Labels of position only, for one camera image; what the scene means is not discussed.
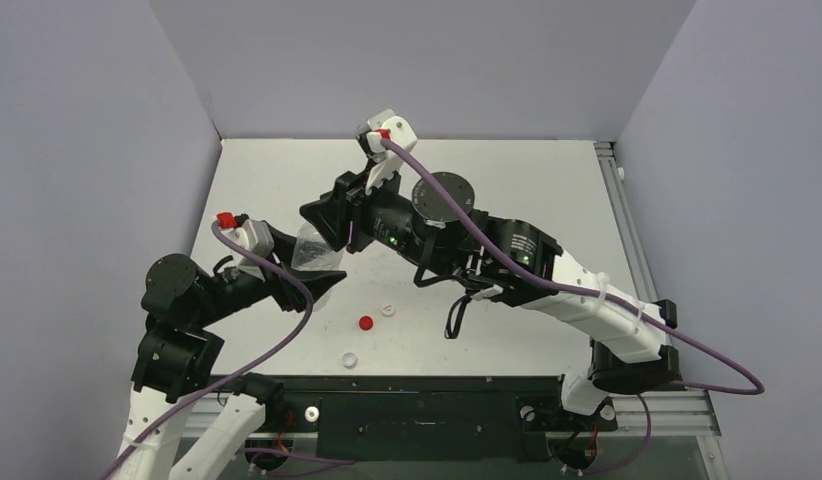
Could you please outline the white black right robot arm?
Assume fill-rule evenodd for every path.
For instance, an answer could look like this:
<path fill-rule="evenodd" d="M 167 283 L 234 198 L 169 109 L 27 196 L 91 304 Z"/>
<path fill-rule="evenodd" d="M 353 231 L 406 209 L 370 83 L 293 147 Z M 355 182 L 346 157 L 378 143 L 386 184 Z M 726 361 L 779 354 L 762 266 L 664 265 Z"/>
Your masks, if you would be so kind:
<path fill-rule="evenodd" d="M 415 267 L 420 288 L 460 284 L 465 294 L 447 337 L 473 301 L 541 312 L 589 337 L 590 365 L 566 373 L 550 402 L 559 424 L 579 425 L 610 394 L 640 394 L 680 379 L 679 354 L 668 339 L 677 325 L 673 303 L 641 304 L 532 224 L 477 209 L 473 187 L 457 174 L 436 172 L 409 196 L 401 195 L 399 178 L 373 192 L 366 180 L 341 175 L 300 214 L 334 250 L 357 253 L 375 242 L 393 250 Z"/>

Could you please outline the blue white bottle cap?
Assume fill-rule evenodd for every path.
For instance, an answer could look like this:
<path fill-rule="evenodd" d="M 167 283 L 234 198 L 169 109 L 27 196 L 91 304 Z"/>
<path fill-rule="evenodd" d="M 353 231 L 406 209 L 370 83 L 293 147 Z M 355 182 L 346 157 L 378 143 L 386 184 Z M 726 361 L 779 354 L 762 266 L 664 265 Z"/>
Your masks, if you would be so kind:
<path fill-rule="evenodd" d="M 342 355 L 342 365 L 346 369 L 353 369 L 357 365 L 357 356 L 352 352 L 346 352 Z"/>

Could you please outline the red bottle cap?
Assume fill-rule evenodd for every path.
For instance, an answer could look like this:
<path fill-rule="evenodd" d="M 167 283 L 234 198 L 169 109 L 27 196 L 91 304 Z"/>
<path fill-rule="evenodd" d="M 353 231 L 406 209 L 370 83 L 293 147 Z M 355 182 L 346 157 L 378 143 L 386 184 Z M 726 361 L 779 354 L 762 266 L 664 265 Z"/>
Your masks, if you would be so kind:
<path fill-rule="evenodd" d="M 368 315 L 361 316 L 358 325 L 361 330 L 370 331 L 374 327 L 374 319 Z"/>

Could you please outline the clear unlabelled bottle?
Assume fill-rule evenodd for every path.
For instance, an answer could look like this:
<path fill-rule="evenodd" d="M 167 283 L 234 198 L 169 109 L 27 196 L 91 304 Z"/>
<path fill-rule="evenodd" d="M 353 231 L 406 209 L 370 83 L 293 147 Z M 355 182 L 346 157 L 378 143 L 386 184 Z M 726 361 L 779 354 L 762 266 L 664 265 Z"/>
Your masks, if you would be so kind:
<path fill-rule="evenodd" d="M 343 251 L 333 251 L 316 229 L 305 222 L 297 233 L 291 268 L 296 270 L 340 270 Z"/>

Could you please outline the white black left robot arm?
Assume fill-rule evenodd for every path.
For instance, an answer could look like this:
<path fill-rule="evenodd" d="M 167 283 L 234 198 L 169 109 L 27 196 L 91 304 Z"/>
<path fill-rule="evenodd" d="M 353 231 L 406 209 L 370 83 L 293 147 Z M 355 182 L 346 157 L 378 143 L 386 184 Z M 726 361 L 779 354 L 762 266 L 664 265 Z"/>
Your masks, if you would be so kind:
<path fill-rule="evenodd" d="M 235 258 L 207 273 L 190 257 L 169 254 L 145 276 L 146 331 L 122 444 L 105 479 L 215 479 L 258 428 L 293 422 L 282 383 L 254 369 L 302 332 L 317 300 L 346 274 L 292 268 L 295 237 L 246 214 L 221 213 L 211 230 Z M 214 380 L 224 341 L 209 326 L 267 298 L 302 319 L 267 352 Z"/>

